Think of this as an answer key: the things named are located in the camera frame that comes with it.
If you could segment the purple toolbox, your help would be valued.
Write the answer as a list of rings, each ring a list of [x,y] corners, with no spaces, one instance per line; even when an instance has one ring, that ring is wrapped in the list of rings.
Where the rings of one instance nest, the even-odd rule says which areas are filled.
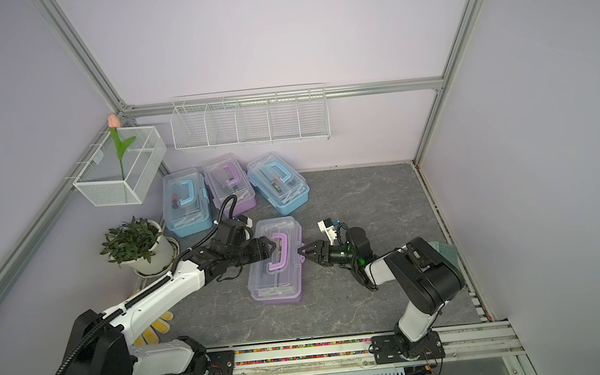
[[[204,181],[212,193],[217,209],[230,195],[237,196],[233,215],[256,207],[256,191],[245,170],[231,153],[206,161],[203,165]]]
[[[302,270],[305,258],[302,230],[293,217],[257,222],[256,237],[267,237],[274,245],[272,255],[250,265],[248,290],[252,299],[263,304],[296,303],[303,298]]]

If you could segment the blue toolbox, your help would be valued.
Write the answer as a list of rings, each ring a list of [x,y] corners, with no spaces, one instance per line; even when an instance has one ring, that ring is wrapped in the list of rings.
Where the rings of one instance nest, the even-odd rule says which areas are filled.
[[[177,237],[199,234],[213,226],[204,177],[189,168],[163,178],[163,219]]]
[[[247,177],[281,215],[292,214],[309,200],[306,178],[275,152],[247,163]]]

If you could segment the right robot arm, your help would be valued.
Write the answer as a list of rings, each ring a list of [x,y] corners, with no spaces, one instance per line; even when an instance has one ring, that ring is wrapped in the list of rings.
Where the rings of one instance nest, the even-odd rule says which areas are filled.
[[[366,232],[327,218],[318,223],[326,240],[299,248],[298,254],[323,267],[349,270],[369,291],[396,282],[409,302],[392,334],[374,336],[369,353],[377,364],[440,359],[445,356],[434,323],[443,308],[464,289],[464,276],[425,239],[410,240],[383,256],[376,255]]]

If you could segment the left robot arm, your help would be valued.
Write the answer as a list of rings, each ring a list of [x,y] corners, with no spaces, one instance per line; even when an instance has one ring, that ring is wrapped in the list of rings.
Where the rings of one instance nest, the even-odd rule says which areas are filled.
[[[246,216],[216,222],[157,281],[103,312],[81,314],[54,375],[222,375],[205,346],[191,337],[140,347],[134,343],[185,297],[223,281],[229,268],[267,260],[279,246],[267,237],[256,237]]]

